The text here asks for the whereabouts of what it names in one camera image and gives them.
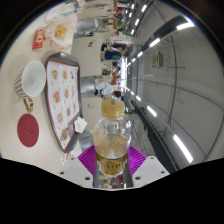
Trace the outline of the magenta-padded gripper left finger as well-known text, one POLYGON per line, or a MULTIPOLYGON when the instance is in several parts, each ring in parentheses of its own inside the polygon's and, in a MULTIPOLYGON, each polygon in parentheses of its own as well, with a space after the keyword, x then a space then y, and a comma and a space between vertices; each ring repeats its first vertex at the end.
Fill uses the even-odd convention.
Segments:
POLYGON ((90 146, 78 157, 71 157, 59 171, 59 176, 84 188, 92 188, 96 172, 94 146, 90 146))

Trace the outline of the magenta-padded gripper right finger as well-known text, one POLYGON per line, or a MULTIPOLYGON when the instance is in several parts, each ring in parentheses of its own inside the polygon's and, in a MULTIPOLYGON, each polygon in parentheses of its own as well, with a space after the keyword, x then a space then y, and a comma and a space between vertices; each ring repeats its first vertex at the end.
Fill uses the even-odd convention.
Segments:
POLYGON ((140 188, 168 175, 169 172, 155 156, 146 156, 130 147, 124 170, 125 188, 140 188))

